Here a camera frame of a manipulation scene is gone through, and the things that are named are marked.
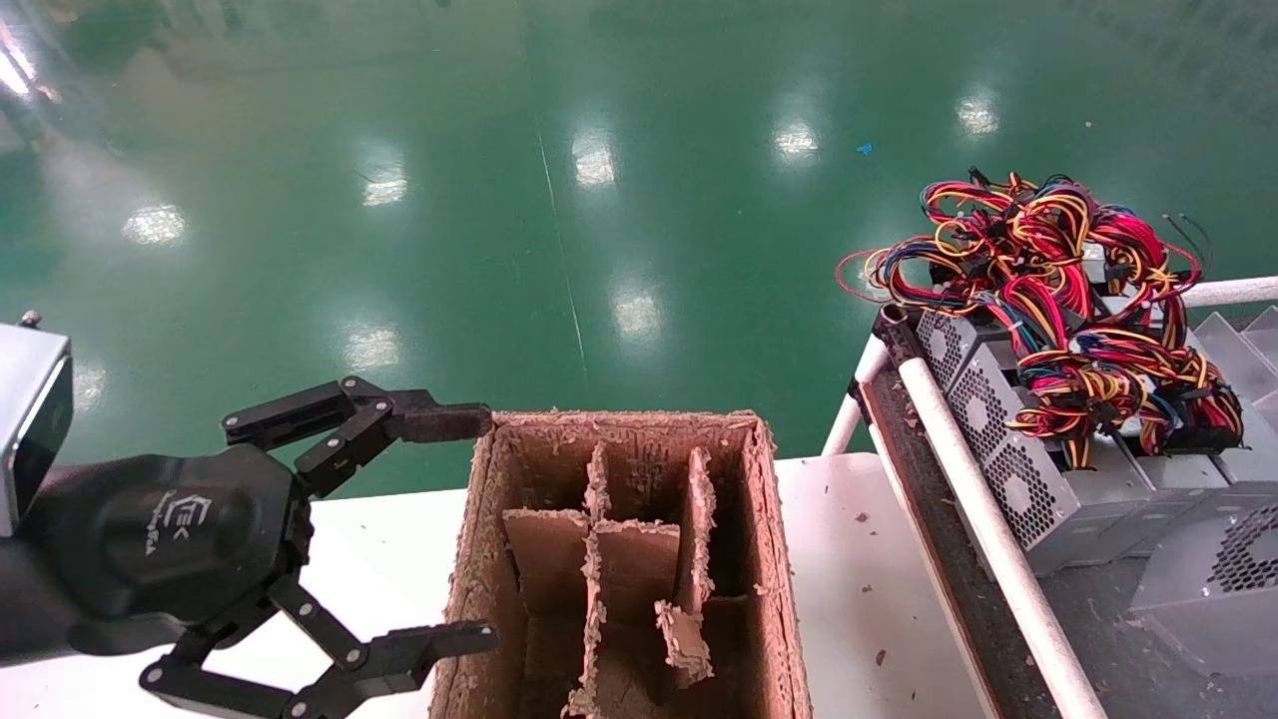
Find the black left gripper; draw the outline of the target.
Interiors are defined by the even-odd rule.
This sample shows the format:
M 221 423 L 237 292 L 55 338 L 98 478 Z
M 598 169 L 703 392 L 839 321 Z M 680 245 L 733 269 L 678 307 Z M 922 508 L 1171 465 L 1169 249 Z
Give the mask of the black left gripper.
M 348 718 L 366 701 L 419 691 L 443 659 L 497 650 L 484 622 L 360 642 L 296 579 L 308 559 L 308 496 L 328 497 L 394 442 L 487 435 L 487 404 L 438 404 L 426 388 L 348 375 L 230 412 L 221 427 L 229 446 L 252 446 L 50 470 L 20 520 L 22 659 L 121 656 L 175 642 L 141 674 L 141 688 L 173 708 Z M 265 453 L 311 437 L 320 442 L 294 473 Z M 291 692 L 204 669 L 215 649 L 279 613 L 331 660 L 320 678 Z

